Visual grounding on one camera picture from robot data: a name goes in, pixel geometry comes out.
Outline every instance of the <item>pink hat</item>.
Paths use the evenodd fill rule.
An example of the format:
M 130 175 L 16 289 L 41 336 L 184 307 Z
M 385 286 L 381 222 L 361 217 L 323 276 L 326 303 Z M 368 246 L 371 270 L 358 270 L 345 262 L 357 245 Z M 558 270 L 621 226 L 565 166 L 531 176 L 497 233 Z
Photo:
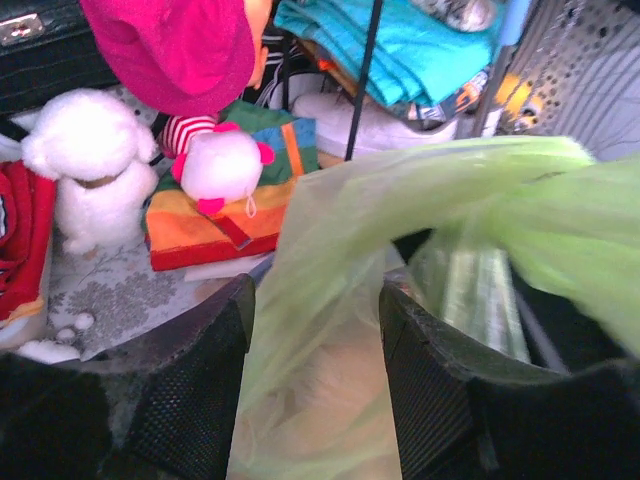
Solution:
M 243 0 L 80 0 L 98 48 L 139 100 L 214 114 L 247 86 L 255 49 Z

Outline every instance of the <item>white stuffed animal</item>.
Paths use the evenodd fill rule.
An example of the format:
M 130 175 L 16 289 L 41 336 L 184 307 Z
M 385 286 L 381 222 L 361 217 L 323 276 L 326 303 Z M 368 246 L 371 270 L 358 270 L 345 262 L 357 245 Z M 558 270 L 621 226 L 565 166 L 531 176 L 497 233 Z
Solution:
M 149 166 L 155 149 L 150 129 L 109 93 L 73 90 L 43 107 L 22 141 L 23 160 L 58 180 L 55 218 L 66 252 L 141 236 L 142 205 L 158 183 Z
M 195 135 L 189 151 L 176 157 L 171 173 L 197 201 L 198 211 L 213 215 L 228 203 L 251 197 L 263 165 L 274 159 L 271 147 L 227 122 Z

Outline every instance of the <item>pink ear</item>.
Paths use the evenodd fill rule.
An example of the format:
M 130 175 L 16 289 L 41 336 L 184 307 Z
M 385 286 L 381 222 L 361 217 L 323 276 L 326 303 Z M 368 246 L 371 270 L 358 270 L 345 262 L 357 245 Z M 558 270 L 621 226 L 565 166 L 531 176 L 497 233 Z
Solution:
M 171 166 L 171 175 L 173 175 L 173 178 L 175 178 L 178 183 L 182 181 L 182 172 L 184 172 L 184 164 L 186 161 L 187 154 L 181 153 L 176 157 Z
M 215 215 L 224 207 L 224 198 L 198 200 L 198 211 L 205 215 Z
M 233 122 L 219 123 L 218 125 L 213 127 L 213 131 L 216 133 L 234 132 L 237 130 L 241 130 L 241 128 L 238 126 L 238 124 Z
M 266 143 L 258 142 L 258 148 L 260 149 L 260 163 L 263 165 L 271 165 L 276 161 L 276 152 L 273 151 Z

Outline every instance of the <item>folded towel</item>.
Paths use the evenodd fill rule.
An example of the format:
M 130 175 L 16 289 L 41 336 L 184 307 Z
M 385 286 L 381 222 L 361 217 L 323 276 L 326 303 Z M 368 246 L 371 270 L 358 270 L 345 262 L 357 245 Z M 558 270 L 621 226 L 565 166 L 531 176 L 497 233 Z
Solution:
M 221 117 L 238 124 L 276 153 L 275 161 L 264 167 L 253 194 L 256 215 L 248 217 L 246 200 L 241 200 L 225 206 L 214 216 L 204 216 L 168 172 L 151 197 L 143 225 L 151 251 L 151 266 L 156 271 L 275 250 L 297 177 L 319 168 L 314 120 L 296 119 L 284 112 L 240 101 L 222 112 Z M 238 237 L 248 243 L 239 247 L 235 240 Z
M 352 77 L 364 58 L 373 0 L 283 0 L 275 24 L 331 52 Z M 492 60 L 502 10 L 481 33 L 457 32 L 425 15 L 409 0 L 384 0 L 367 84 L 385 106 L 415 102 L 434 106 Z

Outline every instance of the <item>orange stripe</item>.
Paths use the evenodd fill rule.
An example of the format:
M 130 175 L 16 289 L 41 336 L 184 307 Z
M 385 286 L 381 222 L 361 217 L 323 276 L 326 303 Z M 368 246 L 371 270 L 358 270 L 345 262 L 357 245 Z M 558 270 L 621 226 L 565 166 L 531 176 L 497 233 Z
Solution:
M 293 129 L 293 124 L 287 123 L 282 125 L 281 129 L 284 144 L 287 147 L 289 164 L 291 164 L 291 173 L 293 173 L 294 177 L 304 175 L 304 166 L 302 165 L 302 158 L 300 157 L 300 150 L 298 149 L 298 141 L 296 140 L 296 132 Z

